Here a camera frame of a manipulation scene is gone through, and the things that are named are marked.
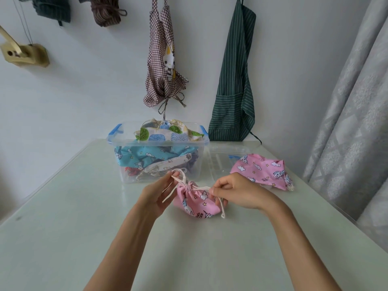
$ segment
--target apron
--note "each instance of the apron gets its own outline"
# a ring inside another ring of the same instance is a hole
[[[169,98],[178,100],[184,107],[183,98],[177,94],[186,89],[188,80],[175,70],[174,34],[170,15],[170,7],[164,0],[164,7],[158,13],[158,0],[152,0],[150,12],[150,44],[148,54],[148,73],[145,81],[147,95],[143,102],[148,107],[154,107],[163,102],[163,120],[166,119],[166,107]]]
[[[255,21],[256,14],[237,0],[209,124],[211,141],[242,141],[255,124],[247,65]]]

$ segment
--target wall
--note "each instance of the wall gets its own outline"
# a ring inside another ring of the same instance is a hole
[[[118,122],[160,118],[143,102],[151,0],[120,0],[119,25],[100,28],[89,4],[70,0],[72,21],[23,5],[34,42],[51,65],[18,68],[0,59],[0,211],[38,188],[93,138]],[[208,126],[236,0],[169,0],[178,71],[189,78],[186,109],[168,118]],[[257,14],[249,57],[255,96],[253,132],[301,174],[337,77],[369,0],[245,0]],[[0,24],[27,43],[12,0]]]

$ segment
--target person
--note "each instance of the person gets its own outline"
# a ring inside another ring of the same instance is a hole
[[[178,177],[179,172],[168,172],[144,187],[84,291],[121,291],[132,288],[153,224],[177,195],[176,190],[172,192],[177,185],[172,175]],[[238,173],[217,180],[209,194],[210,198],[224,198],[224,206],[232,202],[260,210],[269,218],[296,291],[341,291],[292,211],[276,195]]]

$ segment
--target glossy table surface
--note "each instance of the glossy table surface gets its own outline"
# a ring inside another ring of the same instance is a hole
[[[275,158],[262,146],[253,152]],[[388,254],[288,172],[296,190],[274,192],[343,290],[388,290]],[[212,183],[205,158],[197,184]],[[82,290],[144,185],[123,185],[112,147],[90,143],[0,226],[0,289]],[[267,218],[235,205],[226,213],[200,220],[170,206],[133,290],[293,290]]]

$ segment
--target person's right hand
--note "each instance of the person's right hand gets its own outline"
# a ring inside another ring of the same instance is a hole
[[[239,173],[232,173],[218,179],[209,193],[245,208],[264,211],[283,203],[275,194]]]

